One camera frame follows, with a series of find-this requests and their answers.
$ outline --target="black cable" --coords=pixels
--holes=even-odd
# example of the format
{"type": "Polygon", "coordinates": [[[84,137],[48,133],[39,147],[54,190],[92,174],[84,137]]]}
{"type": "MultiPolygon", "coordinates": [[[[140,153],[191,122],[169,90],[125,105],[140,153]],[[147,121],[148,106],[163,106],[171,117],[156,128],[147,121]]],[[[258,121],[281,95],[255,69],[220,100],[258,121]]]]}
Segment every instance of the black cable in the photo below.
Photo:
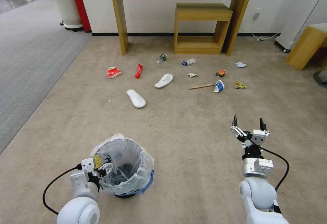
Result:
{"type": "Polygon", "coordinates": [[[262,149],[262,150],[264,150],[264,151],[266,151],[266,152],[268,152],[268,153],[270,153],[270,154],[273,154],[273,155],[277,156],[278,158],[284,160],[284,162],[286,163],[287,168],[286,168],[285,174],[283,175],[283,177],[280,179],[280,181],[278,182],[277,186],[275,187],[275,190],[276,190],[276,192],[277,192],[278,188],[280,187],[280,185],[282,184],[282,182],[285,180],[287,174],[289,173],[289,170],[290,170],[290,164],[287,162],[287,160],[286,160],[285,158],[283,158],[283,157],[280,156],[279,154],[274,153],[274,152],[272,152],[272,151],[269,151],[268,149],[265,149],[265,148],[263,148],[262,146],[259,146],[259,145],[255,144],[252,140],[251,140],[251,142],[252,142],[254,145],[256,145],[258,148],[260,148],[260,149],[262,149]]]}
{"type": "Polygon", "coordinates": [[[55,211],[53,208],[51,208],[50,206],[48,206],[47,203],[45,202],[45,194],[46,194],[48,188],[52,185],[52,183],[54,183],[56,180],[58,180],[60,177],[62,177],[63,175],[67,174],[68,172],[73,171],[73,170],[76,170],[76,169],[77,169],[77,166],[74,167],[74,168],[71,168],[71,169],[65,171],[64,173],[62,173],[61,175],[57,176],[57,177],[56,177],[52,182],[50,182],[50,183],[48,184],[48,186],[45,188],[45,190],[44,190],[44,192],[43,192],[42,200],[43,200],[43,204],[44,204],[44,206],[45,206],[48,210],[50,210],[51,212],[55,213],[56,215],[58,215],[59,213],[56,212],[56,211],[55,211]]]}

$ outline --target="power cord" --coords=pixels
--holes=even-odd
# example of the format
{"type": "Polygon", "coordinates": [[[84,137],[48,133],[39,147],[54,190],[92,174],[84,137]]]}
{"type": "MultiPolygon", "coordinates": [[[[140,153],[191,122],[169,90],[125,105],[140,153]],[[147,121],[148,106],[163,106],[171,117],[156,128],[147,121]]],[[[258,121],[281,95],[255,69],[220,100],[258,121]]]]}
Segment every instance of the power cord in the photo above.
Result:
{"type": "Polygon", "coordinates": [[[280,156],[279,154],[277,153],[274,153],[272,151],[269,151],[268,149],[265,149],[263,148],[262,146],[259,146],[258,144],[254,143],[252,140],[250,140],[254,145],[256,145],[258,148],[270,153],[270,154],[273,154],[275,156],[277,156],[278,158],[284,160],[284,162],[286,163],[287,165],[287,168],[286,168],[286,171],[285,171],[285,174],[283,175],[283,177],[280,179],[280,181],[278,182],[277,186],[275,187],[275,190],[277,192],[278,188],[280,187],[280,185],[282,184],[282,182],[285,180],[287,174],[289,173],[289,170],[290,170],[290,164],[287,162],[287,160],[285,158],[283,158],[282,156],[280,156]]]}
{"type": "Polygon", "coordinates": [[[51,208],[49,205],[47,205],[47,203],[45,202],[45,194],[47,193],[47,190],[48,188],[56,181],[58,180],[60,177],[62,177],[63,175],[67,174],[68,172],[70,171],[73,171],[73,170],[79,170],[81,169],[81,164],[78,164],[76,167],[74,168],[71,168],[67,171],[65,171],[64,173],[62,173],[61,175],[57,176],[55,179],[53,179],[48,185],[47,187],[44,189],[44,192],[43,192],[43,196],[42,196],[42,201],[43,201],[43,205],[48,209],[50,210],[51,212],[53,212],[54,214],[58,215],[59,213],[57,211],[55,211],[53,208],[51,208]]]}
{"type": "Polygon", "coordinates": [[[256,41],[257,41],[257,42],[260,42],[260,41],[264,41],[264,40],[267,40],[267,39],[273,38],[273,37],[275,37],[275,36],[278,35],[278,34],[280,34],[280,33],[276,33],[276,34],[274,34],[273,36],[271,36],[271,37],[267,37],[267,38],[264,38],[264,37],[262,37],[262,36],[261,36],[261,37],[257,37],[257,36],[254,35],[254,27],[253,27],[253,29],[252,29],[252,36],[256,38],[256,41]]]}

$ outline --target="black baseboard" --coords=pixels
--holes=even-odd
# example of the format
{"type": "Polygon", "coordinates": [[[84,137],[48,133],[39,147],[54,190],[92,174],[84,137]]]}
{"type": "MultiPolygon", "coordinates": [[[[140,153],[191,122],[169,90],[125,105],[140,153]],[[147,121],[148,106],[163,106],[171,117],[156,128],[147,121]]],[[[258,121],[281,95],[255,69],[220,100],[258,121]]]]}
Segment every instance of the black baseboard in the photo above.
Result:
{"type": "MultiPolygon", "coordinates": [[[[256,36],[273,36],[276,33],[255,33],[256,36]]],[[[213,33],[178,33],[181,36],[213,36],[213,33]]],[[[252,33],[238,33],[239,37],[250,37],[252,33]]],[[[92,36],[118,36],[118,33],[92,33],[92,36]]],[[[128,33],[128,36],[146,37],[172,37],[174,33],[128,33]]]]}

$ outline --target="gray carpet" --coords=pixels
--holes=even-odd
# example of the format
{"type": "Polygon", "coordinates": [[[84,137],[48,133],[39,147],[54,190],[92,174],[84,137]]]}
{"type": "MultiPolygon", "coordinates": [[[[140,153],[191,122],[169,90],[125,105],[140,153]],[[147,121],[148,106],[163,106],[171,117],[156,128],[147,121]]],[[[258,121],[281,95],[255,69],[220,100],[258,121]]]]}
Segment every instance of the gray carpet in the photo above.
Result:
{"type": "Polygon", "coordinates": [[[92,37],[59,23],[51,0],[0,15],[0,153],[92,37]]]}

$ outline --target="white wall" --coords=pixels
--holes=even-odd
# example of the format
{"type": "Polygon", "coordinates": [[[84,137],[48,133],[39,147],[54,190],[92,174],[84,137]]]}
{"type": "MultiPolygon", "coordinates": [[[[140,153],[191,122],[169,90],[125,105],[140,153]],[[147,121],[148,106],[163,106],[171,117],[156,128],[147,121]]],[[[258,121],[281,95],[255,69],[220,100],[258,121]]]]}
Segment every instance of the white wall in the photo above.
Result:
{"type": "MultiPolygon", "coordinates": [[[[117,32],[112,0],[83,0],[93,33],[117,32]]],[[[127,31],[173,32],[175,3],[177,2],[221,2],[226,6],[231,0],[123,0],[127,31]]],[[[252,32],[253,14],[260,10],[254,32],[280,32],[287,20],[288,12],[298,0],[250,0],[239,32],[252,32]]],[[[213,32],[214,22],[183,22],[180,32],[213,32]]]]}

